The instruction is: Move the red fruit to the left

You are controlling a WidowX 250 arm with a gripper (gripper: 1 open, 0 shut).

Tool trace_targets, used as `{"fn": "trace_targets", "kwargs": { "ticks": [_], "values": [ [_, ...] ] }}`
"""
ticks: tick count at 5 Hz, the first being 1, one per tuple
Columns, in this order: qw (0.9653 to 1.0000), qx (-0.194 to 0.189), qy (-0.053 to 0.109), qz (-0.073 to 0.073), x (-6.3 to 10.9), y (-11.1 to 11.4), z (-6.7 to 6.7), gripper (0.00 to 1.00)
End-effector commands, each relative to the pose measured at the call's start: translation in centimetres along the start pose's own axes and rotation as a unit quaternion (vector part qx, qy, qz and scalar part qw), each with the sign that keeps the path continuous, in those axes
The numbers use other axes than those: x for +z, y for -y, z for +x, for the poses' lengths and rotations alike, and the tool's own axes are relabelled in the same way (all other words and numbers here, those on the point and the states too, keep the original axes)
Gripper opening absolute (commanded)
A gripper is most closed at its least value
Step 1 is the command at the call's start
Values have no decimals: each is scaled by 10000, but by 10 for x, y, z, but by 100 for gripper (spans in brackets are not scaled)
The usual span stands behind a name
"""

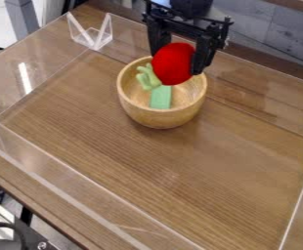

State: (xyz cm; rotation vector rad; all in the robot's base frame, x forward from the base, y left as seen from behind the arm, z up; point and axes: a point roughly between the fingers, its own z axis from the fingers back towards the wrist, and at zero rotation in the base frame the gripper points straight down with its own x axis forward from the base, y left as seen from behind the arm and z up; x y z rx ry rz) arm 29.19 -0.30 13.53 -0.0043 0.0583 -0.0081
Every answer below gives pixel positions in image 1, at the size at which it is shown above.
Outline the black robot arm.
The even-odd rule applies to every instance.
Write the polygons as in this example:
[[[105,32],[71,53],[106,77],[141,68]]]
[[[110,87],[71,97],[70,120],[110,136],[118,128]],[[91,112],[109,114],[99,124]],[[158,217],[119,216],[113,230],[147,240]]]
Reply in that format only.
[[[191,58],[191,73],[201,74],[213,64],[218,50],[229,42],[229,30],[234,19],[214,5],[214,0],[145,0],[143,22],[149,28],[151,54],[178,34],[197,42]]]

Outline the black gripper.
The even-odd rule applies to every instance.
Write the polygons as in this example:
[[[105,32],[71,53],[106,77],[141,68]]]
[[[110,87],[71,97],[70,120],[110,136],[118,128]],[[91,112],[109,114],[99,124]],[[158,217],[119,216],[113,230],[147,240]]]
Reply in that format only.
[[[197,40],[191,73],[199,75],[213,64],[217,50],[223,48],[234,19],[213,4],[214,0],[145,0],[143,22],[149,28],[151,54],[178,34]]]

